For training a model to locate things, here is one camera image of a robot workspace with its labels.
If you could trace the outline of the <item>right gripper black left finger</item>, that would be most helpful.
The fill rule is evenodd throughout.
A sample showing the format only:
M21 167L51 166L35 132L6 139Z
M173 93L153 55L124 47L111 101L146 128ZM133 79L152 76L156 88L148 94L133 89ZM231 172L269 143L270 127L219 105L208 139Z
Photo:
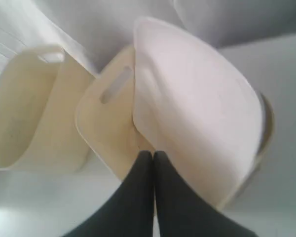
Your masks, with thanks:
M140 151L128 175L101 208L67 237L151 237L154 219L153 160Z

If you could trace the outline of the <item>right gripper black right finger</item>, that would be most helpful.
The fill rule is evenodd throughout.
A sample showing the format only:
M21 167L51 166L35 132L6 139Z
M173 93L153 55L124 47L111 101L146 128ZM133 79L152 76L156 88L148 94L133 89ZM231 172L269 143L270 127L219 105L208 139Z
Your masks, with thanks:
M163 151L153 156L157 218L162 237L255 237L219 213L178 174Z

